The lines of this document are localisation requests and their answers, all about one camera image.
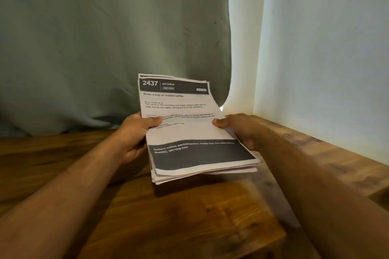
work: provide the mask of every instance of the document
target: document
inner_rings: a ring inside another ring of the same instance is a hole
[[[211,95],[209,82],[139,74],[138,84],[142,117],[163,118],[161,125],[146,134],[153,182],[198,173],[256,171],[253,166],[260,160],[232,130],[212,124],[214,118],[225,116]]]

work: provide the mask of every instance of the fabric curtain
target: fabric curtain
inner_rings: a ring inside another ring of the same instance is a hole
[[[0,0],[0,137],[112,128],[138,73],[231,78],[228,0]]]

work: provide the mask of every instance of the wood grain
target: wood grain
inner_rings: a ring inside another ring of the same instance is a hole
[[[258,121],[344,183],[382,207],[389,205],[389,166]],[[112,132],[0,141],[0,214]],[[147,156],[142,156],[114,176],[66,257],[265,258],[268,253],[318,258],[265,163],[255,174],[196,175],[153,186]]]

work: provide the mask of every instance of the left hand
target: left hand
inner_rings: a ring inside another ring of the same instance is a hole
[[[124,149],[123,164],[128,163],[138,157],[146,149],[145,135],[149,128],[162,123],[162,117],[142,118],[140,112],[128,116],[112,134],[115,141],[120,142]]]

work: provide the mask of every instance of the wooden surface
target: wooden surface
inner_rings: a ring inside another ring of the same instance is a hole
[[[383,207],[389,166],[259,119]],[[0,141],[0,215],[113,131]],[[265,163],[249,175],[151,183],[147,157],[122,167],[67,258],[318,258]]]

